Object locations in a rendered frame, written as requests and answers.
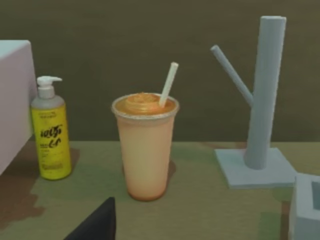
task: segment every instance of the brown wall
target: brown wall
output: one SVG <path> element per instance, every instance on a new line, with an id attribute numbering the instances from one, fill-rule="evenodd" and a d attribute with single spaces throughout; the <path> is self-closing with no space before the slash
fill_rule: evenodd
<path id="1" fill-rule="evenodd" d="M 244 141 L 249 107 L 215 60 L 252 89 L 259 20 L 287 17 L 274 141 L 320 140 L 319 0 L 2 0 L 0 39 L 28 39 L 37 75 L 64 79 L 72 140 L 117 140 L 113 99 L 159 92 L 180 64 L 174 139 Z"/>

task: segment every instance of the black object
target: black object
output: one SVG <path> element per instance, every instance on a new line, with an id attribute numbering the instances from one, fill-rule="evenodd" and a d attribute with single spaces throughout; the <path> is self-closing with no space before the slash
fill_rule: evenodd
<path id="1" fill-rule="evenodd" d="M 116 201 L 108 198 L 64 240 L 115 240 Z"/>

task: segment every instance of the bottle label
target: bottle label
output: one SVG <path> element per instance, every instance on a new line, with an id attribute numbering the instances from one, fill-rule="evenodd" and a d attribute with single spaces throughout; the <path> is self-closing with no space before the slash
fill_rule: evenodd
<path id="1" fill-rule="evenodd" d="M 40 174 L 47 179 L 64 178 L 71 172 L 66 105 L 31 112 Z"/>

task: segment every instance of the bottle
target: bottle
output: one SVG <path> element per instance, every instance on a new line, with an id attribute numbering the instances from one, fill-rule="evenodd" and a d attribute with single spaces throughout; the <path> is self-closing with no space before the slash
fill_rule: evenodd
<path id="1" fill-rule="evenodd" d="M 37 78 L 38 95 L 31 102 L 40 175 L 47 180 L 59 180 L 71 173 L 66 104 L 55 95 L 53 82 L 59 77 Z"/>

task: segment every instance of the drink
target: drink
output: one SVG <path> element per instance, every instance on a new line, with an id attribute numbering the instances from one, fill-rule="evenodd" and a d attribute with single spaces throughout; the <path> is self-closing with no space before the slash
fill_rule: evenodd
<path id="1" fill-rule="evenodd" d="M 152 201 L 166 191 L 172 133 L 179 103 L 160 94 L 138 93 L 112 103 L 117 119 L 127 191 L 132 198 Z"/>

